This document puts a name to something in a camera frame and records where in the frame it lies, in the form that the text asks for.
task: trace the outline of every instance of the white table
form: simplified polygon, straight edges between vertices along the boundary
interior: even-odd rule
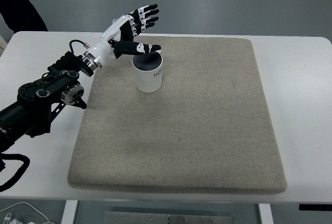
[[[16,101],[18,88],[32,82],[64,55],[72,39],[94,45],[100,33],[20,32],[0,57],[0,109]],[[332,45],[321,37],[239,37],[252,41],[288,187],[276,195],[155,194],[73,189],[67,184],[71,155],[83,110],[67,106],[51,133],[23,136],[6,151],[31,164],[19,182],[0,198],[66,200],[166,200],[247,203],[332,203]],[[83,54],[74,43],[75,54]],[[80,75],[87,100],[92,78]],[[6,161],[3,184],[20,166]]]

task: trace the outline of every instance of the black sleeve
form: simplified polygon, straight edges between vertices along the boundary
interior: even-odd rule
[[[47,31],[47,27],[29,0],[2,0],[0,13],[14,31]]]

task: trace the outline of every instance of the cup rim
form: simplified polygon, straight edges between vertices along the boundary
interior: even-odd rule
[[[152,69],[152,70],[141,70],[141,69],[137,68],[137,67],[134,65],[134,57],[133,57],[133,59],[131,59],[131,64],[133,65],[133,67],[134,67],[136,70],[138,70],[138,71],[140,71],[140,72],[147,72],[147,73],[148,73],[148,72],[152,72],[152,71],[158,70],[158,69],[162,66],[163,61],[164,61],[164,59],[163,59],[163,57],[162,57],[162,55],[161,55],[161,52],[158,52],[158,53],[160,54],[161,62],[160,62],[160,64],[159,64],[158,67],[156,67],[156,68],[154,68],[154,69]]]

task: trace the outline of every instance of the gray mat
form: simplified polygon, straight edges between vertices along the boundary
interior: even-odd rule
[[[72,187],[278,193],[286,180],[252,44],[139,37],[162,46],[163,82],[135,87],[132,56],[95,75],[68,173]]]

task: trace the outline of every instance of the white cup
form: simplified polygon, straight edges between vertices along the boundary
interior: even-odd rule
[[[136,86],[140,91],[153,93],[161,87],[162,62],[161,50],[134,56],[132,64]]]

